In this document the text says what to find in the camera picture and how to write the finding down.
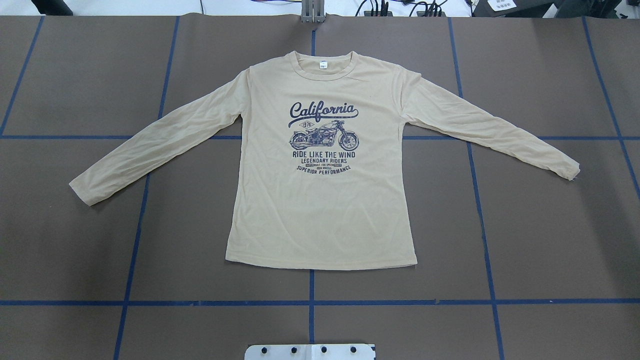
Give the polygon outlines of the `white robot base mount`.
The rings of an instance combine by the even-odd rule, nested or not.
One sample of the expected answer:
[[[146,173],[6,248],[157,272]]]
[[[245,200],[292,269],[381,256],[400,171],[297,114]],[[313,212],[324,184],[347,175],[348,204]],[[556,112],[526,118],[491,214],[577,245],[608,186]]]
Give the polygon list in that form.
[[[374,344],[254,344],[245,353],[245,360],[375,360]]]

